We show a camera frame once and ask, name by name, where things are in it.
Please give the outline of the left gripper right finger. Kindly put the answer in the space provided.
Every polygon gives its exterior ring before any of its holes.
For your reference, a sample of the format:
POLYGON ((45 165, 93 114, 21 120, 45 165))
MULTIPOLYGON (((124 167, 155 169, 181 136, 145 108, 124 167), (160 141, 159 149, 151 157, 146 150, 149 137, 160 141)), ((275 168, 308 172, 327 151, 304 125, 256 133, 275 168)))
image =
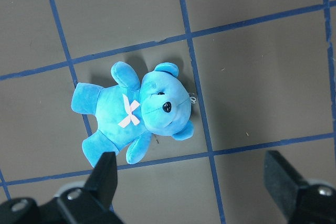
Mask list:
POLYGON ((305 179, 279 151, 265 153, 264 185, 287 223, 335 223, 335 187, 305 179))

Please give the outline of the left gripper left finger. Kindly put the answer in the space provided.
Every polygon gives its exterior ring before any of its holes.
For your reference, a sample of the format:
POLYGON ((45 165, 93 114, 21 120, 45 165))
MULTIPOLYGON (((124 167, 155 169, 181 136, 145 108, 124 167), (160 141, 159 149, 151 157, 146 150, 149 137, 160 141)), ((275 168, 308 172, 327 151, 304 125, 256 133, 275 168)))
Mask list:
POLYGON ((65 190, 57 199, 64 223, 117 223, 110 210, 118 184, 114 152, 105 152, 82 187, 65 190))

